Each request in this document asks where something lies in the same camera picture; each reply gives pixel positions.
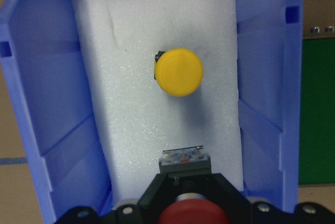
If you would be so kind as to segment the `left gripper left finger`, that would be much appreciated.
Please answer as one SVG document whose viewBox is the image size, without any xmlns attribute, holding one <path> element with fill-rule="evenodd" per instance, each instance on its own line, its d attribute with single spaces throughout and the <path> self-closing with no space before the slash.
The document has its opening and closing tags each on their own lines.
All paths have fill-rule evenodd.
<svg viewBox="0 0 335 224">
<path fill-rule="evenodd" d="M 137 203 L 124 203 L 101 216 L 92 207 L 77 206 L 68 210 L 56 223 L 157 223 L 168 205 L 163 191 L 167 184 L 168 176 L 158 174 Z"/>
</svg>

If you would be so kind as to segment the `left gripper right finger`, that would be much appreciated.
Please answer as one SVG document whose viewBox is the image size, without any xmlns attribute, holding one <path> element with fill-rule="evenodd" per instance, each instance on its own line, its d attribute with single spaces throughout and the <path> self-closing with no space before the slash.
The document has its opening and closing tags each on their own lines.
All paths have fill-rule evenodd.
<svg viewBox="0 0 335 224">
<path fill-rule="evenodd" d="M 211 174 L 214 200 L 228 214 L 231 223 L 334 223 L 334 213 L 313 202 L 297 204 L 293 213 L 258 200 L 251 203 L 222 174 Z"/>
</svg>

